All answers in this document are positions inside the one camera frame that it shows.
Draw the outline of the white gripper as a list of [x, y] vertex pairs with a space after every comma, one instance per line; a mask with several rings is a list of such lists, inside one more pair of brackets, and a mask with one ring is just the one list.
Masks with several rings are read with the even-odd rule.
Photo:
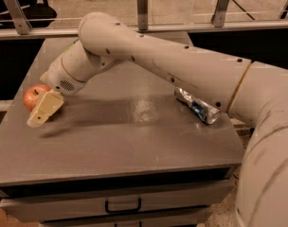
[[53, 90], [39, 94], [35, 107], [27, 120], [27, 124], [31, 128], [42, 126], [62, 107], [63, 95], [72, 96], [85, 86], [84, 82], [77, 81], [66, 72], [61, 60], [52, 62], [47, 72], [41, 74], [40, 81]]

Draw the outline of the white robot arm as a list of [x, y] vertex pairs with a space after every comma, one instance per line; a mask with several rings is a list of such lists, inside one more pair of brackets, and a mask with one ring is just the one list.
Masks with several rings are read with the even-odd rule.
[[51, 63], [27, 121], [39, 127], [93, 76], [131, 61], [254, 129], [243, 157], [236, 227], [288, 227], [288, 70], [141, 35], [92, 12], [78, 40]]

